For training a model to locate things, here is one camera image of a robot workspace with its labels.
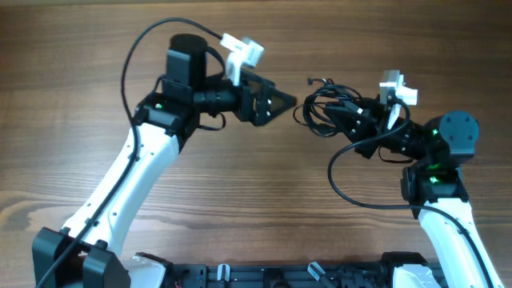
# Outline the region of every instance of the green led light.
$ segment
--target green led light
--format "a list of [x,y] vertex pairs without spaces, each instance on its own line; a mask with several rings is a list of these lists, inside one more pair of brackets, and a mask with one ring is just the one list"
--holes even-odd
[[430,182],[432,184],[439,182],[439,179],[437,179],[435,176],[430,177]]

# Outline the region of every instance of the white plastic clip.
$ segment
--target white plastic clip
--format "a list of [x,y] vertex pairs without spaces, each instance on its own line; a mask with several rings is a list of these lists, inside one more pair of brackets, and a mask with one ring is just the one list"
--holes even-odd
[[221,45],[231,50],[226,60],[226,76],[234,86],[239,86],[242,66],[256,67],[265,48],[248,38],[240,41],[227,33],[222,36]]
[[[382,77],[382,82],[379,84],[381,98],[385,99],[390,94],[390,91],[393,90],[394,95],[403,100],[405,104],[415,106],[418,103],[418,90],[405,87],[403,84],[403,74],[400,74],[399,70],[386,71]],[[399,104],[395,104],[391,108],[390,118],[387,123],[388,130],[393,128],[393,125],[398,120],[401,108],[402,106]]]

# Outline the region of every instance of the black end effector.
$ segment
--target black end effector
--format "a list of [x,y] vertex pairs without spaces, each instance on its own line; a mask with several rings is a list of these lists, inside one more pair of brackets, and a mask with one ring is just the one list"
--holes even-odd
[[[222,72],[206,76],[206,54],[222,65]],[[272,81],[243,70],[241,85],[222,79],[220,54],[206,40],[193,34],[177,34],[170,40],[162,92],[152,92],[138,104],[135,122],[144,122],[177,135],[180,149],[199,127],[200,113],[215,117],[233,112],[241,122],[263,126],[295,105],[295,97],[275,89]]]
[[[325,114],[336,125],[336,129],[344,133],[351,142],[359,142],[368,138],[389,132],[386,128],[394,97],[382,104],[380,95],[376,99],[361,98],[357,101],[330,102],[324,109]],[[399,118],[394,126],[404,122]],[[422,141],[423,126],[410,121],[407,127],[379,141],[360,145],[355,152],[364,158],[371,158],[379,146],[391,150],[392,153],[402,154],[408,158],[421,159],[425,157],[425,147]]]

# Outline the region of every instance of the wooden table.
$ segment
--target wooden table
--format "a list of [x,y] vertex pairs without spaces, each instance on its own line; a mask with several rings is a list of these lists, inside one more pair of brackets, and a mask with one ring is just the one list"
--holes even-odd
[[[34,284],[32,239],[42,226],[59,229],[117,156],[128,132],[122,62],[146,26],[169,16],[256,39],[266,48],[257,72],[300,102],[314,89],[307,77],[374,97],[382,72],[395,68],[420,91],[411,108],[416,122],[472,113],[481,135],[465,184],[487,251],[512,285],[510,11],[505,2],[429,1],[1,8],[0,286]],[[183,32],[202,35],[170,24],[142,42],[128,77],[132,108],[164,71],[169,38]],[[326,166],[347,143],[312,135],[291,112],[263,128],[230,114],[224,131],[196,131],[138,212],[122,257],[145,251],[172,262],[307,263],[408,250],[435,260],[410,211],[365,210],[332,191]],[[403,203],[401,171],[348,153],[334,173],[356,199],[392,204]]]

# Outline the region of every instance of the white bracket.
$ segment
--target white bracket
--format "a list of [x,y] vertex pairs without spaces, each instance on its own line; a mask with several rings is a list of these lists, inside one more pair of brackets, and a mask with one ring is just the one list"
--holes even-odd
[[240,41],[228,33],[222,36],[221,45],[231,50],[226,60],[226,76],[234,86],[239,86],[242,66],[256,67],[265,48],[249,38]]
[[[405,104],[415,106],[418,103],[418,90],[405,87],[404,84],[403,74],[400,74],[400,70],[385,71],[379,83],[381,102],[386,104],[386,98],[391,92],[394,92],[394,95],[403,100]],[[391,108],[390,118],[387,123],[388,130],[393,128],[398,116],[400,116],[401,109],[402,106],[399,104],[395,104]]]

